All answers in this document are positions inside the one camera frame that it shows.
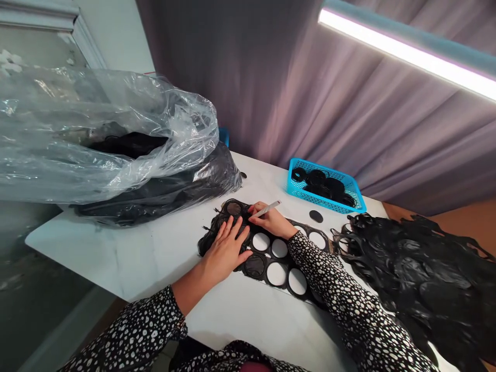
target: left hand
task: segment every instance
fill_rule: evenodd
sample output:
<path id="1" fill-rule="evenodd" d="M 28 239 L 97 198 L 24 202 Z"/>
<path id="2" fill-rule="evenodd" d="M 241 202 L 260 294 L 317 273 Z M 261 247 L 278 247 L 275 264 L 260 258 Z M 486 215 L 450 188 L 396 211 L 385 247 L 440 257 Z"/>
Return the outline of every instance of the left hand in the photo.
<path id="1" fill-rule="evenodd" d="M 226 279 L 236 267 L 253 254 L 252 251 L 239 254 L 241 244 L 248 237 L 250 228 L 246 226 L 236 239 L 236 235 L 243 223 L 243 218 L 239 217 L 234 226 L 233 221 L 233 216 L 230 216 L 227 223 L 222 223 L 212 247 L 200 262 L 200 266 L 204 270 L 204 279 L 212 287 Z"/>

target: fluorescent light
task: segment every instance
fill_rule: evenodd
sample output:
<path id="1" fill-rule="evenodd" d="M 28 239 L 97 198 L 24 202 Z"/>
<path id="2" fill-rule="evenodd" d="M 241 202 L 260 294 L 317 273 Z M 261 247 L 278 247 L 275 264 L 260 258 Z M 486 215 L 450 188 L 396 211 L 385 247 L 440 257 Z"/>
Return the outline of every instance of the fluorescent light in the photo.
<path id="1" fill-rule="evenodd" d="M 496 82 L 322 9 L 319 22 L 427 72 L 496 101 Z"/>

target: clear plastic bag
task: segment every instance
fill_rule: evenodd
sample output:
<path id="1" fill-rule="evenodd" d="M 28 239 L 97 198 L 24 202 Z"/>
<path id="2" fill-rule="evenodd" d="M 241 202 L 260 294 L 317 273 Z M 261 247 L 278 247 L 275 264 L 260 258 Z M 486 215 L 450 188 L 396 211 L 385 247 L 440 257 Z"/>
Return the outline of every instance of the clear plastic bag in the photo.
<path id="1" fill-rule="evenodd" d="M 219 141 L 200 95 L 141 74 L 25 68 L 0 80 L 0 199 L 87 204 L 187 170 Z M 136 160 L 86 146 L 139 132 L 168 137 Z"/>
<path id="2" fill-rule="evenodd" d="M 152 178 L 138 190 L 110 200 L 76 205 L 74 210 L 107 225 L 135 226 L 237 191 L 241 185 L 229 149 L 219 142 L 201 164 L 172 176 Z"/>

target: polka dot blouse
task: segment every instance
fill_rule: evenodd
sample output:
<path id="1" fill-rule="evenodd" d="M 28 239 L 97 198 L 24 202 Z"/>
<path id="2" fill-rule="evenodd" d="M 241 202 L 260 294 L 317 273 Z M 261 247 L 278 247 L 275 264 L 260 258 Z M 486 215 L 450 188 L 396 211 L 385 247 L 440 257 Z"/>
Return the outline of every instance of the polka dot blouse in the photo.
<path id="1" fill-rule="evenodd" d="M 337 256 L 323 252 L 301 232 L 289 240 L 288 248 L 311 289 L 320 294 L 343 331 L 344 345 L 358 370 L 437 370 L 378 300 L 345 271 Z M 126 306 L 114 323 L 61 371 L 150 371 L 167 341 L 181 340 L 187 333 L 185 318 L 168 286 Z M 239 340 L 223 350 L 198 355 L 177 371 L 238 372 L 248 361 L 264 364 L 273 371 L 305 371 Z"/>

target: pen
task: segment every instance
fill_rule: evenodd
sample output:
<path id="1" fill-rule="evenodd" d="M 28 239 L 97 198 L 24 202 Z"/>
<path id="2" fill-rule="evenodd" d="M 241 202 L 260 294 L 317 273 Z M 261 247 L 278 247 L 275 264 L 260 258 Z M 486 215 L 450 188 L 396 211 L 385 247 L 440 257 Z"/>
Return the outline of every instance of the pen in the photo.
<path id="1" fill-rule="evenodd" d="M 281 204 L 281 201 L 280 200 L 277 200 L 275 202 L 273 202 L 271 205 L 269 206 L 266 206 L 265 208 L 263 208 L 261 211 L 259 211 L 258 213 L 254 214 L 252 217 L 260 217 L 261 215 L 263 214 L 266 214 L 268 211 L 270 211 L 272 208 L 275 208 L 277 207 L 279 204 Z"/>

